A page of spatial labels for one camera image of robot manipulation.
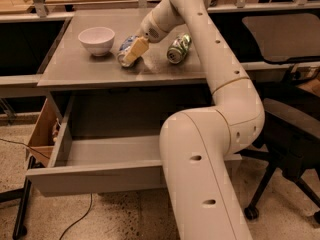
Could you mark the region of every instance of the chair wheel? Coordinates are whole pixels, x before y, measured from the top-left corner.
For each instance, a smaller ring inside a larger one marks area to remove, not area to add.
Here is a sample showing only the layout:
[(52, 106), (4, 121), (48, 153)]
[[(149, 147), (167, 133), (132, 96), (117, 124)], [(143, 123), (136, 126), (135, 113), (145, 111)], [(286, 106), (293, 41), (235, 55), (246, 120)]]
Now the chair wheel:
[(244, 214), (248, 220), (254, 220), (259, 217), (259, 210), (256, 207), (248, 206), (244, 209)]
[(318, 224), (320, 224), (320, 211), (315, 212), (313, 217), (316, 220), (316, 222), (318, 222)]

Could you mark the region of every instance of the desk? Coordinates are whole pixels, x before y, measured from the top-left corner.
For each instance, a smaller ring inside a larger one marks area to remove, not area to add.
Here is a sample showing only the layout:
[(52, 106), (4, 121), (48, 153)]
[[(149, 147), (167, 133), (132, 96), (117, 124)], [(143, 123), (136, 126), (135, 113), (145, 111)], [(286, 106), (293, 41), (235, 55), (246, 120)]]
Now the desk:
[[(186, 26), (151, 44), (136, 67), (121, 68), (116, 60), (120, 44), (148, 12), (75, 13), (38, 82), (38, 88), (48, 91), (62, 122), (48, 167), (27, 172), (43, 195), (165, 186), (158, 147), (161, 121), (185, 104), (207, 106), (208, 101), (201, 93), (206, 88), (205, 74), (194, 47), (179, 65), (166, 59), (167, 48), (177, 34), (187, 31)], [(82, 30), (93, 26), (116, 32), (105, 57), (91, 56), (77, 39)]]

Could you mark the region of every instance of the speckled floor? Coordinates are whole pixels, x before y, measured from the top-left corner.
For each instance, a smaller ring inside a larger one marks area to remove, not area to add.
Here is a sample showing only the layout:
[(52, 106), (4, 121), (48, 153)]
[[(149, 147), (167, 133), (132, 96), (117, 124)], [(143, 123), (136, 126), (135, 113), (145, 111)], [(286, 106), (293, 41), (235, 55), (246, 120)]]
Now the speckled floor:
[[(0, 117), (0, 138), (27, 143), (37, 115), (19, 114), (8, 126)], [(25, 147), (0, 141), (0, 192), (22, 187), (27, 167)], [(246, 207), (266, 163), (244, 158), (232, 181), (242, 207)], [(305, 181), (320, 195), (314, 171)], [(0, 239), (12, 239), (18, 200), (0, 204)], [(88, 210), (90, 194), (43, 197), (32, 188), (25, 226), (26, 240), (58, 240), (63, 231)], [(318, 208), (277, 171), (258, 204), (260, 217), (248, 222), (253, 239), (320, 239), (320, 226), (312, 215)], [(63, 239), (124, 240), (179, 239), (166, 189), (112, 194), (93, 194), (89, 214), (72, 227)]]

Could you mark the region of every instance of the drawer front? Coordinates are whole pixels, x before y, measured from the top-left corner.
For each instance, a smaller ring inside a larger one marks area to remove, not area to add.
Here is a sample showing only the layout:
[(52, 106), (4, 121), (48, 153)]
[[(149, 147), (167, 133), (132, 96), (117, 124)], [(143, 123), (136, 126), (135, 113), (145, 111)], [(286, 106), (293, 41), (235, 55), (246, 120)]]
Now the drawer front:
[(104, 193), (166, 187), (159, 162), (146, 167), (120, 164), (32, 169), (27, 178), (44, 196)]

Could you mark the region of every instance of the can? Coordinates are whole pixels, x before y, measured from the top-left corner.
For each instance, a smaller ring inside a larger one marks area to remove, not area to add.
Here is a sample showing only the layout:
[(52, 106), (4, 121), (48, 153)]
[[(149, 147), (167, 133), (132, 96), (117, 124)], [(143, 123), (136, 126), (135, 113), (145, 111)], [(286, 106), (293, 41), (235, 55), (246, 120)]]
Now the can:
[(139, 36), (129, 36), (127, 39), (122, 43), (119, 48), (119, 52), (117, 53), (117, 59), (120, 65), (124, 68), (130, 68), (134, 65), (134, 62), (128, 64), (123, 61), (123, 58), (127, 55), (128, 51), (130, 50), (131, 45), (133, 44), (134, 40)]
[(190, 45), (191, 36), (186, 33), (179, 34), (167, 51), (167, 58), (172, 64), (178, 64), (186, 57)]

